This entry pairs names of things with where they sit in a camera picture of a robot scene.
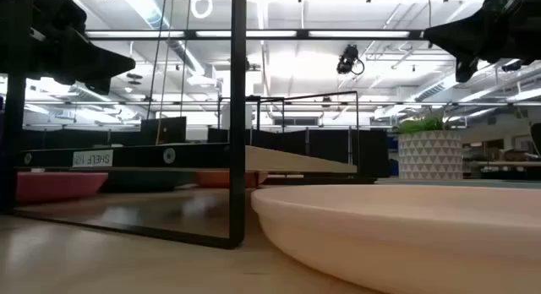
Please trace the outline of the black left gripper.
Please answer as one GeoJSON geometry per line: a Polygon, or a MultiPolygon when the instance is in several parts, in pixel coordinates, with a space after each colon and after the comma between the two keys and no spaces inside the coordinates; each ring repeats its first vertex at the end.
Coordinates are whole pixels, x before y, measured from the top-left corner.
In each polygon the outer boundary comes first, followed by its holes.
{"type": "Polygon", "coordinates": [[[73,0],[1,0],[1,72],[14,69],[20,61],[15,51],[26,42],[26,77],[85,82],[88,90],[108,95],[110,78],[134,69],[135,60],[88,41],[86,20],[73,0]]]}

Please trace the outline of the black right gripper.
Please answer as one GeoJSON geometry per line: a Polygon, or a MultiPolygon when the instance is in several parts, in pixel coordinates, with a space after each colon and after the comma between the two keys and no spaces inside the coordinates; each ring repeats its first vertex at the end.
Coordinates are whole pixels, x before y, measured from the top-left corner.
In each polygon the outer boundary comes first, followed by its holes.
{"type": "Polygon", "coordinates": [[[424,39],[456,60],[456,82],[478,71],[478,57],[540,59],[540,0],[485,0],[485,9],[424,30],[424,39]]]}

